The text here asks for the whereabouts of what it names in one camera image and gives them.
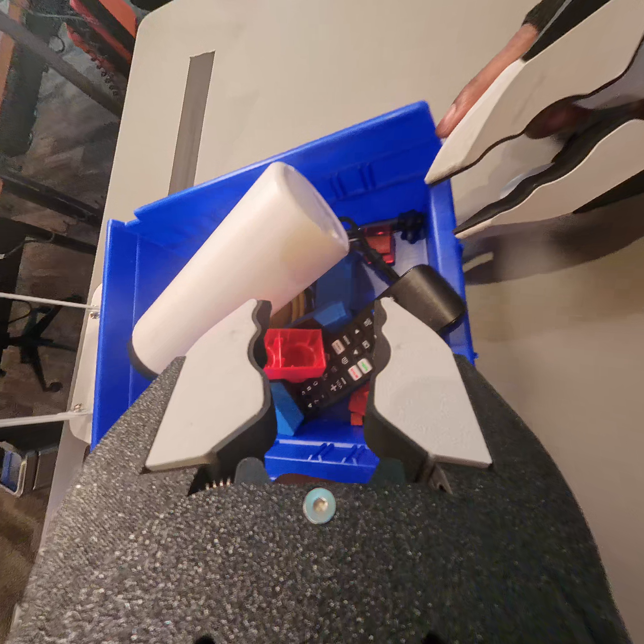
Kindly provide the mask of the red toy building block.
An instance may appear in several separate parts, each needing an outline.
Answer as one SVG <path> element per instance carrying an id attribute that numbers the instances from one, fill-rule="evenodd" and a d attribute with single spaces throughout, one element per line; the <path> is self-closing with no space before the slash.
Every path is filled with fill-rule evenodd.
<path id="1" fill-rule="evenodd" d="M 304 382 L 326 371 L 326 350 L 320 329 L 270 328 L 264 336 L 270 381 Z"/>

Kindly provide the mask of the red plastic piece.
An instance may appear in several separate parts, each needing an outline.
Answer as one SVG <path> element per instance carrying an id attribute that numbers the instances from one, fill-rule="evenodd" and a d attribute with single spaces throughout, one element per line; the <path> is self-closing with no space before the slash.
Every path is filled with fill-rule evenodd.
<path id="1" fill-rule="evenodd" d="M 363 425 L 366 415 L 369 392 L 370 383 L 367 382 L 350 395 L 348 410 L 350 412 L 351 426 Z"/>

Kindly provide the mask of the person's right hand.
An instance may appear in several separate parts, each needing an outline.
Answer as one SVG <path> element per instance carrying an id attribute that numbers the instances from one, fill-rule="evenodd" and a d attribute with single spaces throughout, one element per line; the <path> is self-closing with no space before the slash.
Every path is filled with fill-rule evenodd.
<path id="1" fill-rule="evenodd" d="M 523 24 L 504 48 L 459 93 L 436 127 L 437 136 L 446 139 L 493 81 L 511 63 L 519 60 L 538 37 L 538 30 L 530 23 Z M 588 122 L 592 111 L 574 103 L 559 103 L 544 109 L 527 126 L 526 136 L 544 139 L 561 132 L 574 130 Z"/>

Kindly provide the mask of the dark blue foam block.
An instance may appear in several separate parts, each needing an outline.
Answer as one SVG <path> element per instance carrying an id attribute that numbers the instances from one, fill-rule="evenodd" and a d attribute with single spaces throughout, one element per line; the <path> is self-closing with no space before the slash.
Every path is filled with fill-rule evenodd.
<path id="1" fill-rule="evenodd" d="M 304 414 L 283 382 L 272 381 L 270 391 L 276 412 L 278 435 L 294 437 L 304 423 Z"/>

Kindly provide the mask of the white light bar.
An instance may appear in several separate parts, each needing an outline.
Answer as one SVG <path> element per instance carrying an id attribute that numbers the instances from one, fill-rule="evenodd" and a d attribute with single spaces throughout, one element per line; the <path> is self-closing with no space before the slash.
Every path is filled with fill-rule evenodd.
<path id="1" fill-rule="evenodd" d="M 73 303 L 48 300 L 33 296 L 1 293 L 1 297 L 17 302 L 60 305 L 87 311 L 85 331 L 81 337 L 80 358 L 76 360 L 76 370 L 73 391 L 71 393 L 71 408 L 65 412 L 49 415 L 15 417 L 1 420 L 1 429 L 17 428 L 44 423 L 69 423 L 69 429 L 79 440 L 90 444 L 92 442 L 92 420 L 97 372 L 97 355 L 99 344 L 99 326 L 102 301 L 102 284 L 93 292 L 89 303 Z"/>

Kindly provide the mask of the yellow tape roll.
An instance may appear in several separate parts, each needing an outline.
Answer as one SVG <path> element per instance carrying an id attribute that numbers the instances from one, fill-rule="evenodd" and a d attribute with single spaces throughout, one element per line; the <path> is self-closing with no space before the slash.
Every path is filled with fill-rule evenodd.
<path id="1" fill-rule="evenodd" d="M 312 288 L 306 288 L 295 296 L 284 307 L 273 313 L 270 318 L 270 328 L 289 328 L 296 325 L 306 315 L 315 309 L 315 295 Z"/>

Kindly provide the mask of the black remote control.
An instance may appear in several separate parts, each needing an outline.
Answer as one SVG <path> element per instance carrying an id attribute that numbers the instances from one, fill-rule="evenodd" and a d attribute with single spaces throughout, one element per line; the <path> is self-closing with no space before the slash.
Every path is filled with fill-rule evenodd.
<path id="1" fill-rule="evenodd" d="M 326 358 L 322 375 L 286 386 L 306 419 L 369 382 L 374 372 L 374 307 L 384 298 L 393 299 L 439 334 L 451 330 L 466 313 L 463 299 L 434 268 L 412 267 L 339 330 L 322 331 Z"/>

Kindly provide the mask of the red translucent cube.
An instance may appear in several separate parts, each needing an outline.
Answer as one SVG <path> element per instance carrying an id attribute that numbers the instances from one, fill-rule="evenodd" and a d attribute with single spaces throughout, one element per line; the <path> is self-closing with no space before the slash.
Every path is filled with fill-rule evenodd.
<path id="1" fill-rule="evenodd" d="M 382 223 L 364 227 L 366 241 L 371 249 L 380 253 L 387 265 L 395 264 L 395 231 L 393 224 Z"/>

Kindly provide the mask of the blue plastic bin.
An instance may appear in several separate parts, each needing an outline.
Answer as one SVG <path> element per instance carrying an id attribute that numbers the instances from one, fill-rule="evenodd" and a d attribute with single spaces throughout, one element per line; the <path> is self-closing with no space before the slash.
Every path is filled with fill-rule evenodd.
<path id="1" fill-rule="evenodd" d="M 403 241 L 397 231 L 395 269 L 432 266 L 465 302 L 450 184 L 424 183 L 439 147 L 429 106 L 416 102 L 142 205 L 128 223 L 108 223 L 90 449 L 149 385 L 127 354 L 135 323 L 273 162 L 292 165 L 336 215 L 360 227 L 417 218 L 416 241 Z M 265 457 L 271 479 L 297 473 L 357 484 L 371 478 L 378 458 L 362 426 L 351 426 L 348 401 L 307 419 L 294 437 L 278 435 Z"/>

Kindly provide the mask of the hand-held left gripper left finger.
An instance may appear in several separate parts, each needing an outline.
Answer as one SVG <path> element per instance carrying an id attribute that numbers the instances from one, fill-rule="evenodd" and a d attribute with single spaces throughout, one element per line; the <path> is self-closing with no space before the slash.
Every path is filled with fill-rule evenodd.
<path id="1" fill-rule="evenodd" d="M 208 330 L 183 359 L 145 461 L 149 472 L 209 466 L 235 473 L 264 462 L 277 436 L 263 367 L 272 305 L 249 300 Z"/>

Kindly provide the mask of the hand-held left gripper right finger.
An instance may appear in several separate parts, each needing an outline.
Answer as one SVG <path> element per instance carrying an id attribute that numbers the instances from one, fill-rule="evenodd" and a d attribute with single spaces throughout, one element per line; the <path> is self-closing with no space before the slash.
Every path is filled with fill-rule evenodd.
<path id="1" fill-rule="evenodd" d="M 367 446 L 405 471 L 426 463 L 488 468 L 493 460 L 447 343 L 391 298 L 374 304 Z"/>

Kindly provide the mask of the red storage crate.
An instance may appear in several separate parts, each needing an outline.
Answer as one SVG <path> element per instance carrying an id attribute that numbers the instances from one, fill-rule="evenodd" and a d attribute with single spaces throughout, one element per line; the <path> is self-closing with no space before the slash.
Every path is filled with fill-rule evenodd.
<path id="1" fill-rule="evenodd" d="M 127 75 L 139 16 L 128 1 L 68 1 L 68 35 L 101 68 Z"/>

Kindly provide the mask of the white plastic cup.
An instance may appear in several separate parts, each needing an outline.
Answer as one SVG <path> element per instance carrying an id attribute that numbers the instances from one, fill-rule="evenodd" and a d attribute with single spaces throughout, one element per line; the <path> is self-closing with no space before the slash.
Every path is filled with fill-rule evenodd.
<path id="1" fill-rule="evenodd" d="M 271 163 L 136 322 L 132 365 L 154 379 L 246 302 L 281 309 L 349 250 L 342 222 L 310 181 Z"/>

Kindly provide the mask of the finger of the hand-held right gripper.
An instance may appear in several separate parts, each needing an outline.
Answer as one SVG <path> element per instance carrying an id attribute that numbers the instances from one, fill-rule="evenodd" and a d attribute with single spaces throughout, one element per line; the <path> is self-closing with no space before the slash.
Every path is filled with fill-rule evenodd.
<path id="1" fill-rule="evenodd" d="M 475 165 L 552 105 L 595 110 L 643 98 L 643 2 L 571 1 L 568 18 L 568 34 L 493 81 L 443 143 L 427 184 Z"/>
<path id="2" fill-rule="evenodd" d="M 500 196 L 453 230 L 486 237 L 519 224 L 554 220 L 643 190 L 643 101 L 596 110 L 544 165 L 514 177 Z"/>

